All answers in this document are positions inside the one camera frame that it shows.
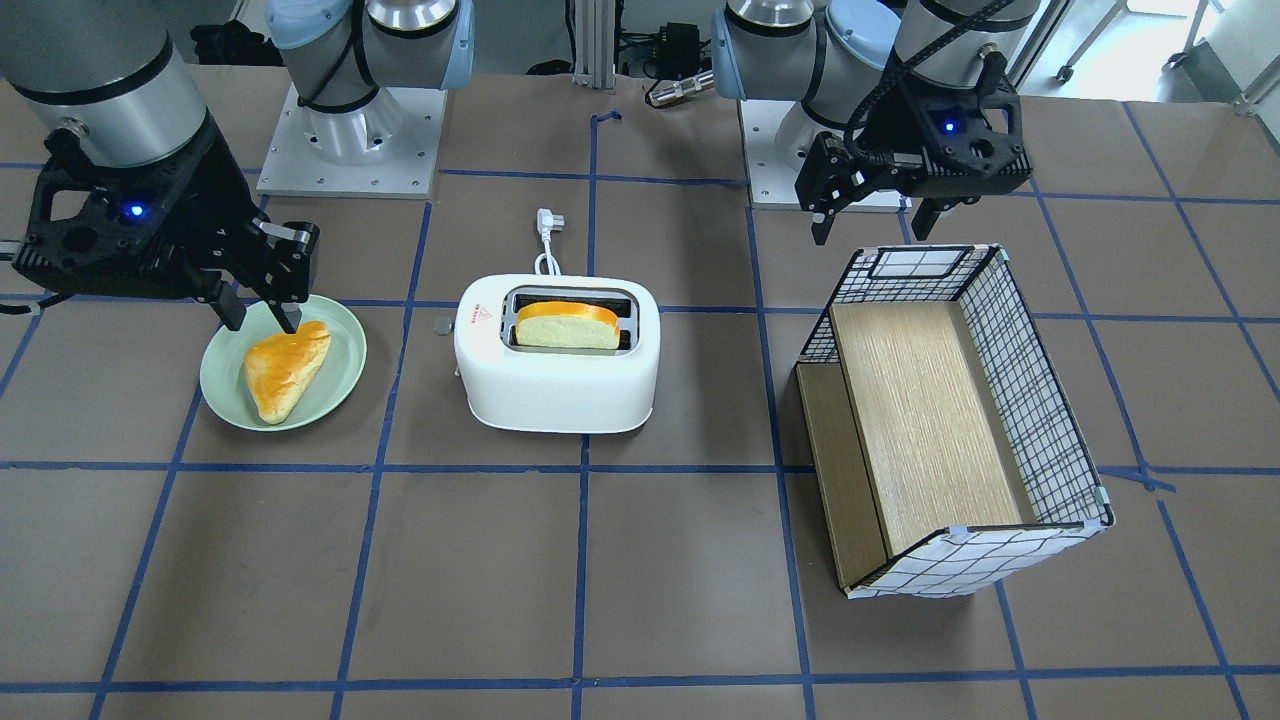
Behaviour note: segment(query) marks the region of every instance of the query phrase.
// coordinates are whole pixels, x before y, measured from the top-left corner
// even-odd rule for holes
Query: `white toaster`
[[[516,314],[530,302],[566,300],[612,310],[617,350],[522,347]],[[662,327],[644,287],[612,278],[489,275],[458,302],[453,351],[477,420],[507,430],[621,433],[653,411]]]

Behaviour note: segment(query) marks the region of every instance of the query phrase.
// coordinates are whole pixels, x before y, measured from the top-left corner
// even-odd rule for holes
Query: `light green plate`
[[[257,341],[280,332],[266,302],[256,302],[244,314],[239,332],[233,333],[224,327],[214,333],[200,363],[200,389],[209,409],[219,418],[247,430],[288,430],[324,418],[351,395],[365,370],[367,352],[360,320],[351,310],[319,295],[312,295],[301,307],[302,320],[321,320],[329,325],[333,341],[329,355],[297,407],[279,425],[269,425],[259,416],[244,384],[244,354]]]

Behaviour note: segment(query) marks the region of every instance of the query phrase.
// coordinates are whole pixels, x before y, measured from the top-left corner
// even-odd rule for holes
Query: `grid pattern basket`
[[[831,306],[851,302],[960,305],[1036,521],[940,528],[844,588],[850,598],[970,594],[1115,523],[1004,249],[933,245],[856,251],[799,363],[840,363]]]

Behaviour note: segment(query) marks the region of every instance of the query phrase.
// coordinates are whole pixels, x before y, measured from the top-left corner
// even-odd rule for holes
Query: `triangular pastry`
[[[333,336],[320,320],[307,320],[294,334],[276,333],[244,354],[244,383],[269,425],[289,416],[315,378]]]

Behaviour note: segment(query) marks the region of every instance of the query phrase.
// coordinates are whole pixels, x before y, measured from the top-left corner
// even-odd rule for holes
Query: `wooden board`
[[[888,561],[876,495],[858,439],[858,425],[840,365],[796,365],[813,461],[836,557],[836,579],[847,589]]]
[[[831,319],[890,555],[951,525],[1030,521],[959,306],[858,302]]]

